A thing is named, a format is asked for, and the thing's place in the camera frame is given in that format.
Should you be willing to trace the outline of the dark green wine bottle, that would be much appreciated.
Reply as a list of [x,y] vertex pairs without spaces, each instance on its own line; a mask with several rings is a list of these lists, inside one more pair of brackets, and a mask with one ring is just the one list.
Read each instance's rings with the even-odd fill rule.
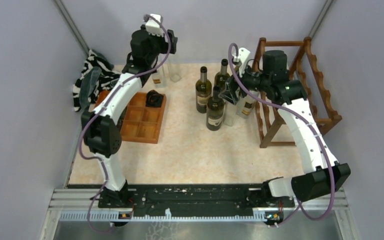
[[221,60],[220,71],[216,73],[214,77],[214,86],[219,87],[220,93],[223,93],[226,89],[226,81],[230,77],[228,73],[229,61],[226,58]]

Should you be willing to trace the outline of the slim clear glass bottle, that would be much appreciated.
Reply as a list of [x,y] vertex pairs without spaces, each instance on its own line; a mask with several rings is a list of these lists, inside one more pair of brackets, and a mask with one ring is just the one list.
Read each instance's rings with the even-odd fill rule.
[[236,116],[237,106],[227,101],[224,107],[223,124],[232,127],[235,123]]

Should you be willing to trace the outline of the green wine bottle silver neck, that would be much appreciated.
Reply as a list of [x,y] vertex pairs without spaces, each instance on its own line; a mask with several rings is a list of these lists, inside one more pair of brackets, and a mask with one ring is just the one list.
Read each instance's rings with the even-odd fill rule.
[[212,83],[208,80],[206,66],[200,68],[200,78],[195,83],[195,105],[199,113],[207,112],[207,103],[212,94]]

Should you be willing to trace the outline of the dark wine bottle black cap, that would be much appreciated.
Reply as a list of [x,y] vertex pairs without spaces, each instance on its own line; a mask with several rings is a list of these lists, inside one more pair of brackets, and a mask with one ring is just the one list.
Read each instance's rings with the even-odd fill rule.
[[206,127],[211,131],[219,130],[224,120],[225,101],[220,97],[221,91],[221,87],[214,86],[206,105]]

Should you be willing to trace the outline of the clear square spirit bottle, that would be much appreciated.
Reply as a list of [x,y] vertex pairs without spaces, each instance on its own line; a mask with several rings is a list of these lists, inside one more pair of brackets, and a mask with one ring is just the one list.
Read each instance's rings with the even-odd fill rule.
[[157,89],[165,88],[167,86],[167,79],[163,65],[151,74],[151,79],[154,87]]

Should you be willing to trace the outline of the brown wooden wine rack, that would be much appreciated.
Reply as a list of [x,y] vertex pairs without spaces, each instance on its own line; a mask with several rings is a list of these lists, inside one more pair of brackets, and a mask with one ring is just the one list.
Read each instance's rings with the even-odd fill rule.
[[[317,57],[312,53],[310,37],[302,41],[267,41],[259,39],[251,72],[262,72],[261,87],[255,112],[260,137],[260,147],[293,146],[294,141],[273,141],[282,125],[297,123],[306,119],[319,136],[325,135],[342,116],[333,109],[330,91],[324,86],[324,75],[317,67]],[[302,69],[302,58],[307,55],[310,68],[319,89],[327,118],[317,115],[312,103],[312,92]]]

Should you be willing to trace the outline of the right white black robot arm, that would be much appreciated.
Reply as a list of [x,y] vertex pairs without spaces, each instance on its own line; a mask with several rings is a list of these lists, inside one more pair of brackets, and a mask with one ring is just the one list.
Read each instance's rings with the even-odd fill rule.
[[339,163],[326,145],[310,109],[308,96],[299,80],[289,79],[287,55],[282,50],[263,54],[262,70],[248,65],[250,51],[241,47],[231,51],[228,63],[232,76],[226,81],[223,98],[232,104],[240,94],[263,103],[257,94],[264,92],[268,105],[277,108],[288,126],[301,158],[303,175],[275,178],[264,183],[261,199],[275,206],[281,197],[295,197],[301,202],[337,192],[351,174],[347,163]]

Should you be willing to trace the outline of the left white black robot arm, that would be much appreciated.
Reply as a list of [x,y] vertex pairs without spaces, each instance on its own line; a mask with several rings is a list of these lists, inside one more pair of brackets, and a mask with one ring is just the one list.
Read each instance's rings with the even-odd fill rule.
[[102,192],[118,207],[129,203],[130,193],[118,160],[122,137],[117,123],[130,100],[164,62],[158,59],[159,55],[175,54],[177,42],[171,29],[161,35],[145,29],[135,31],[118,82],[101,104],[81,115],[81,137],[92,153],[90,159],[100,163],[104,177]]

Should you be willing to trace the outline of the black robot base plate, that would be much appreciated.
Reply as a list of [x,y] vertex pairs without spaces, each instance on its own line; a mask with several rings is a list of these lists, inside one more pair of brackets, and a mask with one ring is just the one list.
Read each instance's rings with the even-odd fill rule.
[[131,208],[135,217],[248,217],[254,208],[295,207],[289,197],[273,197],[263,183],[127,184],[119,191],[105,188],[102,209]]

